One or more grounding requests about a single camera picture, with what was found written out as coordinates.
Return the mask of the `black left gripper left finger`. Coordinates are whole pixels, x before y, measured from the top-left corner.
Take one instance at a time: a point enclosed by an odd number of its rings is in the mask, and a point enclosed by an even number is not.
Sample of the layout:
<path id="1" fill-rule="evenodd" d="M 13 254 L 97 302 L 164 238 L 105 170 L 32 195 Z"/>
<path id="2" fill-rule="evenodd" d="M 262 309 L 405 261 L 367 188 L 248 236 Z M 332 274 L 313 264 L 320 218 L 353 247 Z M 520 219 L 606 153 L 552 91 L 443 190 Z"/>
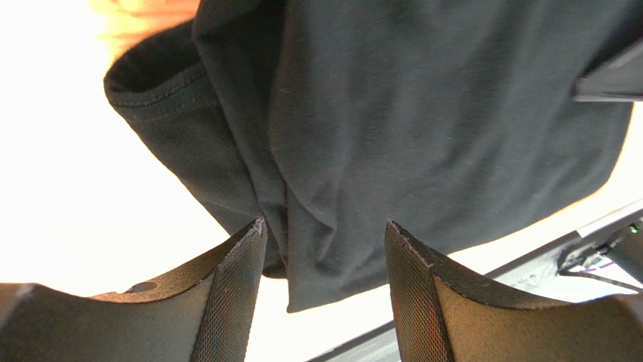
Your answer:
<path id="1" fill-rule="evenodd" d="M 3 361 L 242 361 L 266 250 L 256 219 L 124 293 L 1 286 Z"/>

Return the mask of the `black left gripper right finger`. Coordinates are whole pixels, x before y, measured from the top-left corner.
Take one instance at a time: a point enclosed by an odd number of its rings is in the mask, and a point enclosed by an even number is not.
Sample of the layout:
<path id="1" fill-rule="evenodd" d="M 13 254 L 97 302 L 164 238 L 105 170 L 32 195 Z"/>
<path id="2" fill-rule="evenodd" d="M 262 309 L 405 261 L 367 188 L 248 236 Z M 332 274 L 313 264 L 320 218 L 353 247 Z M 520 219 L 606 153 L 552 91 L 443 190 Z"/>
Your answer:
<path id="1" fill-rule="evenodd" d="M 403 361 L 640 361 L 642 297 L 569 303 L 501 284 L 427 247 L 398 223 L 385 231 Z"/>

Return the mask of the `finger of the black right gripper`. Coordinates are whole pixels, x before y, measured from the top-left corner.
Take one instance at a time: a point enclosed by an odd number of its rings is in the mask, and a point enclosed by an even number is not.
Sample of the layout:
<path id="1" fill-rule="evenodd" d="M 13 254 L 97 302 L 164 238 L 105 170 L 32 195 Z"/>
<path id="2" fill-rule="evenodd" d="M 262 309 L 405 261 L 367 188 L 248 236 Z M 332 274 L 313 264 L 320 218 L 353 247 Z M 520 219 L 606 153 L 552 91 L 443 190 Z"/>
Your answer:
<path id="1" fill-rule="evenodd" d="M 577 102 L 641 102 L 642 38 L 577 80 Z"/>

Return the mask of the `black t shirt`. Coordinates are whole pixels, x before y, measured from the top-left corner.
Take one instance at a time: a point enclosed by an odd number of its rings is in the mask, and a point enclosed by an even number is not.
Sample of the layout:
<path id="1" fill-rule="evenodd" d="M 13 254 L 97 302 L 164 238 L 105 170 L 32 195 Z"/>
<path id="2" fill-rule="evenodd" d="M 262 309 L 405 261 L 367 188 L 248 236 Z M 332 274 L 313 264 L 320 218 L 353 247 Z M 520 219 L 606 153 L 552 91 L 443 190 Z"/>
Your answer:
<path id="1" fill-rule="evenodd" d="M 203 1 L 104 87 L 225 230 L 265 219 L 294 313 L 387 283 L 388 218 L 453 253 L 599 190 L 633 102 L 575 84 L 640 38 L 640 1 Z"/>

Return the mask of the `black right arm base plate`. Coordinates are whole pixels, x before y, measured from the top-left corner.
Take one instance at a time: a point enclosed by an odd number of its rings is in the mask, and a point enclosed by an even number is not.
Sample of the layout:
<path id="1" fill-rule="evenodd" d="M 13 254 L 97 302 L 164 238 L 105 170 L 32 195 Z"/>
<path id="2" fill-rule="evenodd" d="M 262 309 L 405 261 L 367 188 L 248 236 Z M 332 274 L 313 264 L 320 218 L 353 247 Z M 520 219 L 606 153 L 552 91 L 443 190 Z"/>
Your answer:
<path id="1" fill-rule="evenodd" d="M 642 287 L 589 273 L 604 258 L 642 284 L 642 222 L 615 231 L 602 244 L 572 247 L 558 261 L 557 274 L 588 278 L 642 294 Z"/>

